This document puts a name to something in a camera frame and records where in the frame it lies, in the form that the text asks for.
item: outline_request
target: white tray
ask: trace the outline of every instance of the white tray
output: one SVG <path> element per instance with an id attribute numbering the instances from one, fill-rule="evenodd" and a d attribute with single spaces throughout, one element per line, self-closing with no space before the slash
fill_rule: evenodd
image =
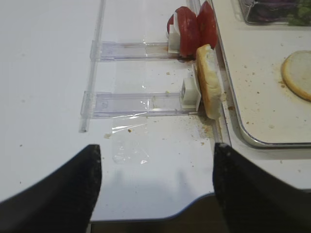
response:
<path id="1" fill-rule="evenodd" d="M 245 140 L 258 147 L 311 146 L 311 102 L 292 93 L 280 74 L 287 56 L 311 50 L 310 27 L 250 26 L 237 0 L 213 6 Z"/>

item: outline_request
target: transparent plastic piece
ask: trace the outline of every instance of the transparent plastic piece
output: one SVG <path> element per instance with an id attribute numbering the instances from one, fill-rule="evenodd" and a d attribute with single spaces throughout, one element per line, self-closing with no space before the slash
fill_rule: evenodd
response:
<path id="1" fill-rule="evenodd" d="M 94 119 L 141 115 L 179 116 L 197 114 L 195 107 L 184 109 L 180 103 L 180 97 L 180 92 L 138 94 L 85 92 L 81 116 Z"/>
<path id="2" fill-rule="evenodd" d="M 102 42 L 100 55 L 101 62 L 177 58 L 179 54 L 168 53 L 168 43 Z"/>

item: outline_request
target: bread crust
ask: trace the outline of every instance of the bread crust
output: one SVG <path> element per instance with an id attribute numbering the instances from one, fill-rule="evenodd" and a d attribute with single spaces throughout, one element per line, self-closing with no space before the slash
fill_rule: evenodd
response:
<path id="1" fill-rule="evenodd" d="M 293 79 L 290 76 L 290 71 L 289 69 L 289 63 L 291 62 L 291 60 L 299 53 L 305 53 L 308 52 L 311 54 L 311 51 L 307 51 L 307 50 L 303 50 L 303 51 L 297 51 L 292 53 L 288 58 L 286 58 L 286 60 L 284 61 L 284 63 L 282 64 L 281 67 L 281 74 L 282 74 L 282 78 L 285 82 L 285 84 L 291 89 L 291 91 L 293 91 L 296 95 L 298 95 L 299 97 L 311 101 L 311 93 L 308 93 L 307 91 L 301 89 L 299 86 L 297 86 L 295 84 L 295 82 L 293 81 Z"/>
<path id="2" fill-rule="evenodd" d="M 217 119 L 220 116 L 221 106 L 221 88 L 215 67 L 209 67 L 208 56 L 213 52 L 209 45 L 204 45 L 197 50 L 197 74 L 200 84 L 202 99 L 206 114 L 211 119 Z"/>

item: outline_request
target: round bread slice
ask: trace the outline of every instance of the round bread slice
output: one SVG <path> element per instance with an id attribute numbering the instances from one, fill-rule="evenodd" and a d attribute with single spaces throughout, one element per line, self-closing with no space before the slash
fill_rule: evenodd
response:
<path id="1" fill-rule="evenodd" d="M 281 73 L 284 82 L 295 94 L 311 101 L 311 51 L 291 54 L 283 63 Z"/>
<path id="2" fill-rule="evenodd" d="M 216 73 L 216 54 L 210 45 L 203 45 L 196 52 L 196 66 L 202 99 L 207 116 L 220 116 L 221 87 Z"/>

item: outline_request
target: bread slice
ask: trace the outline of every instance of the bread slice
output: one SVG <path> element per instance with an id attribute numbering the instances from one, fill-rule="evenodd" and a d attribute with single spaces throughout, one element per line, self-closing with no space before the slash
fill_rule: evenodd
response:
<path id="1" fill-rule="evenodd" d="M 281 73 L 284 82 L 295 94 L 311 101 L 311 51 L 291 54 L 283 63 Z"/>
<path id="2" fill-rule="evenodd" d="M 196 52 L 197 74 L 206 114 L 211 119 L 220 116 L 221 88 L 216 73 L 216 55 L 210 45 L 198 48 Z"/>

